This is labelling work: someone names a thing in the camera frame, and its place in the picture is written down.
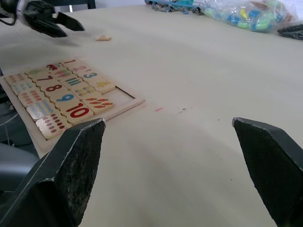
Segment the cable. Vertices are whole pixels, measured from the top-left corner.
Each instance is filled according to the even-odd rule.
[[[9,123],[11,120],[13,120],[15,117],[17,117],[19,114],[17,113],[15,116],[13,116],[11,119],[9,119],[9,120],[7,120],[6,122],[4,122],[4,123],[2,123],[2,124],[0,124],[0,126],[3,126],[3,125],[5,125],[5,124],[7,124],[7,123]]]
[[[4,23],[6,25],[9,25],[9,26],[13,26],[16,23],[16,20],[17,20],[17,17],[15,16],[12,23],[8,23],[8,22],[6,22],[6,21],[4,21],[2,19],[0,19],[0,22]]]

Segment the plastic bag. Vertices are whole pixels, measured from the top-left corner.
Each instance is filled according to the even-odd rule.
[[[280,0],[212,0],[201,7],[208,17],[254,32],[270,32],[296,18],[295,12]]]

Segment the number 2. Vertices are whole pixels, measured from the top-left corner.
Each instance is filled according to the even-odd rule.
[[[82,103],[79,103],[77,106],[67,110],[66,112],[70,112],[70,111],[74,110],[73,112],[71,112],[71,117],[72,118],[82,117],[82,116],[84,116],[85,114],[87,114],[89,112],[88,108],[86,108],[86,107],[81,108],[82,106],[84,106],[84,105]]]
[[[74,98],[74,95],[68,94],[68,95],[62,96],[62,99],[56,99],[56,101],[57,102],[69,101],[69,100],[72,100],[73,98]]]
[[[89,75],[87,75],[87,74],[85,74],[83,77],[84,78],[92,78],[92,77],[95,77],[95,76],[97,76],[98,74],[96,74],[95,72],[93,72],[92,74],[89,74]]]
[[[84,70],[86,69],[86,66],[79,66],[78,68],[72,68],[72,71],[78,71],[78,70]]]

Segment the number 3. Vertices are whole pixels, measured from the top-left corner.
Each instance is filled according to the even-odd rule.
[[[95,77],[95,76],[97,76],[98,74],[96,74],[95,72],[93,72],[92,74],[90,74],[90,75],[87,75],[87,74],[85,74],[83,77],[84,78],[92,78],[92,77]]]

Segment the number 7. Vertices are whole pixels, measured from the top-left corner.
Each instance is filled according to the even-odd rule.
[[[38,79],[37,81],[39,81],[39,80],[47,80],[47,79],[53,79],[53,77],[52,77],[52,76],[48,76],[48,77],[45,78],[45,79]]]

